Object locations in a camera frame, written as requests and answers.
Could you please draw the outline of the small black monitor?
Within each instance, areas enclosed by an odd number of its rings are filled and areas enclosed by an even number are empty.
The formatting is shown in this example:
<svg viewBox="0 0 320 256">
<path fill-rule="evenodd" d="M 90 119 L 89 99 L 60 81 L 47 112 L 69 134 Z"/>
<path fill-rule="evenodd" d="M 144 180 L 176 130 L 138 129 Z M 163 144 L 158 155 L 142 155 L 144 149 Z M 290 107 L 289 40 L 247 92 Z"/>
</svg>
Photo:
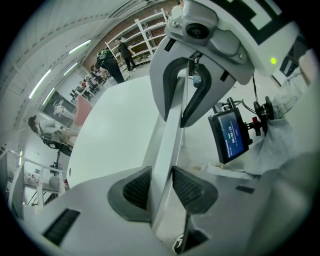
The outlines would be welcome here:
<svg viewBox="0 0 320 256">
<path fill-rule="evenodd" d="M 249 150 L 249 133 L 238 108 L 211 115 L 208 121 L 222 164 L 229 163 Z"/>
</svg>

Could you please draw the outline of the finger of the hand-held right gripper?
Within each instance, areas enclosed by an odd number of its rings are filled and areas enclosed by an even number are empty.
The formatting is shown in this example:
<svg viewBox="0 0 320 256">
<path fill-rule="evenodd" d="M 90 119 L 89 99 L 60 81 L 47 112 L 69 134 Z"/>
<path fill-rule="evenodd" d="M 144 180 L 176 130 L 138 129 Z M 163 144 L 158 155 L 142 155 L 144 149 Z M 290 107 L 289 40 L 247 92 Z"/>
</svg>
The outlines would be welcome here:
<svg viewBox="0 0 320 256">
<path fill-rule="evenodd" d="M 211 74 L 201 63 L 195 65 L 195 70 L 201 78 L 200 85 L 196 89 L 182 114 L 180 127 L 187 128 L 195 124 L 204 114 L 205 107 L 201 106 L 212 84 Z"/>
<path fill-rule="evenodd" d="M 163 93 L 164 93 L 164 118 L 166 122 L 168 118 L 169 111 L 171 109 L 173 96 L 175 94 L 178 73 L 182 69 L 186 69 L 188 66 L 189 59 L 185 57 L 180 57 L 168 64 L 163 73 Z"/>
</svg>

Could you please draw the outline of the pink sofa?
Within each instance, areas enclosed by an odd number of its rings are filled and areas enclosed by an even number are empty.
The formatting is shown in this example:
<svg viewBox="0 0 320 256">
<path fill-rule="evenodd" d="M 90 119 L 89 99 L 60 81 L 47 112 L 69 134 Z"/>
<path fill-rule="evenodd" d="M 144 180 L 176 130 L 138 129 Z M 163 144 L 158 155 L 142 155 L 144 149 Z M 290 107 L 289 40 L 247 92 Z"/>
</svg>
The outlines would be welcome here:
<svg viewBox="0 0 320 256">
<path fill-rule="evenodd" d="M 92 110 L 92 105 L 82 95 L 77 97 L 77 110 L 74 115 L 73 124 L 75 126 L 82 126 L 86 121 L 88 115 Z"/>
</svg>

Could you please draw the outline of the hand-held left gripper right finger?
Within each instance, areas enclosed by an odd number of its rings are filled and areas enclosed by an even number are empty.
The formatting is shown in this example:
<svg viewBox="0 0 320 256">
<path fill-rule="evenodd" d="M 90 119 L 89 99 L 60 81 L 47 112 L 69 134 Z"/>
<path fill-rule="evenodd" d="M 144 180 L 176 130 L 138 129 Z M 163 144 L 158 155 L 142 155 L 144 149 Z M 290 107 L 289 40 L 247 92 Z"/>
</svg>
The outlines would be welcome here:
<svg viewBox="0 0 320 256">
<path fill-rule="evenodd" d="M 188 215 L 204 214 L 218 199 L 218 190 L 210 182 L 173 166 L 172 186 Z"/>
</svg>

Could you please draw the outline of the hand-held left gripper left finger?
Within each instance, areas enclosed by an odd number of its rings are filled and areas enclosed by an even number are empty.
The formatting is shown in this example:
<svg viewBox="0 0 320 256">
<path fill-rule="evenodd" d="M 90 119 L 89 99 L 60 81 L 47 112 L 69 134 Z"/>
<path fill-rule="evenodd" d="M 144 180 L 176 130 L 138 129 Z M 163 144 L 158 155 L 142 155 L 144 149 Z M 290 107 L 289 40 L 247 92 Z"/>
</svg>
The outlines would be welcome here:
<svg viewBox="0 0 320 256">
<path fill-rule="evenodd" d="M 132 175 L 114 183 L 107 194 L 109 205 L 129 222 L 150 222 L 148 209 L 152 167 L 146 166 Z"/>
</svg>

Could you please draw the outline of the person's light jeans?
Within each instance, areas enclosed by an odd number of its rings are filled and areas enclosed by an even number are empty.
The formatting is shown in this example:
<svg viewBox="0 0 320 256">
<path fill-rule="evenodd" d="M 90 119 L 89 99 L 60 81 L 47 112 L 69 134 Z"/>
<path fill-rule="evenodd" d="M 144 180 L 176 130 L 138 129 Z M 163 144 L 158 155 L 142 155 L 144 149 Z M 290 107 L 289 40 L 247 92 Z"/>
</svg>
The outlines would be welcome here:
<svg viewBox="0 0 320 256">
<path fill-rule="evenodd" d="M 320 151 L 320 59 L 309 49 L 298 62 L 271 100 L 274 119 L 268 121 L 264 138 L 230 163 L 208 162 L 201 171 L 250 179 L 302 153 Z"/>
</svg>

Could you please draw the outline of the ceiling strip light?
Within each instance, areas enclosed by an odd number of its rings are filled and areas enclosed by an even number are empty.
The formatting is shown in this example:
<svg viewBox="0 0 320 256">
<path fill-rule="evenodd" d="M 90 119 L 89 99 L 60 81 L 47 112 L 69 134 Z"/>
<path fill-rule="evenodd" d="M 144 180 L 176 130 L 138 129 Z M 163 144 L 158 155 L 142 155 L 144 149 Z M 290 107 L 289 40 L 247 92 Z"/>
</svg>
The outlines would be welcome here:
<svg viewBox="0 0 320 256">
<path fill-rule="evenodd" d="M 46 98 L 44 99 L 42 106 L 44 106 L 46 104 L 46 102 L 48 101 L 48 99 L 52 96 L 53 92 L 55 91 L 55 88 L 53 87 L 50 92 L 48 93 L 48 95 L 46 96 Z"/>
<path fill-rule="evenodd" d="M 67 74 L 69 74 L 77 65 L 78 65 L 78 62 L 76 62 L 68 70 L 66 70 L 63 75 L 66 76 Z"/>
<path fill-rule="evenodd" d="M 35 94 L 35 92 L 38 90 L 39 86 L 41 85 L 41 83 L 45 80 L 45 78 L 50 74 L 51 69 L 49 69 L 42 77 L 41 79 L 37 82 L 37 84 L 34 86 L 34 88 L 32 89 L 31 93 L 29 94 L 28 98 L 31 99 L 33 97 L 33 95 Z"/>
<path fill-rule="evenodd" d="M 70 51 L 68 52 L 68 54 L 70 55 L 70 54 L 74 53 L 75 51 L 79 50 L 80 48 L 82 48 L 82 47 L 84 47 L 84 46 L 86 46 L 86 45 L 90 44 L 90 43 L 91 43 L 91 41 L 92 41 L 92 40 L 91 40 L 91 39 L 89 39 L 89 40 L 87 40 L 87 41 L 85 41 L 85 42 L 81 43 L 80 45 L 78 45 L 78 46 L 76 46 L 75 48 L 73 48 L 72 50 L 70 50 Z"/>
</svg>

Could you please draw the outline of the white metal railing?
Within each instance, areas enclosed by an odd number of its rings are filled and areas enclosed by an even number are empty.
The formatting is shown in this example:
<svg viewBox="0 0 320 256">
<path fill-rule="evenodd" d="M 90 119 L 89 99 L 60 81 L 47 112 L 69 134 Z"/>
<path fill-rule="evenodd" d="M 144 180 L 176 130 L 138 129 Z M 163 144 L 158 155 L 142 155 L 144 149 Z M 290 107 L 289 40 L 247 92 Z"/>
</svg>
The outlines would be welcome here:
<svg viewBox="0 0 320 256">
<path fill-rule="evenodd" d="M 39 164 L 10 149 L 0 149 L 0 194 L 15 218 L 38 212 L 66 192 L 67 172 Z"/>
</svg>

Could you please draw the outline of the white storage rack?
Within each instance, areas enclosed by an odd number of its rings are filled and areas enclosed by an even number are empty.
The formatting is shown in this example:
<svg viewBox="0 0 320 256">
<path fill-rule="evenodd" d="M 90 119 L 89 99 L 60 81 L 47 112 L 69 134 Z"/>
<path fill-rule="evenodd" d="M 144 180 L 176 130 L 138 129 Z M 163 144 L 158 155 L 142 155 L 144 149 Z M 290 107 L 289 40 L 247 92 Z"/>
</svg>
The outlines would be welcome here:
<svg viewBox="0 0 320 256">
<path fill-rule="evenodd" d="M 166 35 L 164 29 L 168 20 L 169 13 L 161 9 L 145 18 L 136 18 L 132 25 L 124 28 L 104 43 L 118 61 L 121 72 L 127 72 L 128 68 L 115 40 L 120 39 L 131 50 L 131 57 L 136 66 L 147 64 L 151 61 L 160 41 Z"/>
</svg>

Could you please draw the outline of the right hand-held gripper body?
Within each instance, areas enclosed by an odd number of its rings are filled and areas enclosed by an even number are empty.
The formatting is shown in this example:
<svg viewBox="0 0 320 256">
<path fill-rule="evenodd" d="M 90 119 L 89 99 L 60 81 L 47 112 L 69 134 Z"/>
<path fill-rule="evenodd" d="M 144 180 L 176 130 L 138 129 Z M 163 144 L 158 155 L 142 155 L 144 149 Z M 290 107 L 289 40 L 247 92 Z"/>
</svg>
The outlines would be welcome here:
<svg viewBox="0 0 320 256">
<path fill-rule="evenodd" d="M 273 0 L 185 0 L 182 15 L 169 21 L 149 67 L 153 99 L 165 116 L 163 74 L 175 59 L 203 64 L 211 87 L 203 115 L 235 83 L 246 85 L 255 71 L 269 77 L 297 36 L 296 23 Z"/>
</svg>

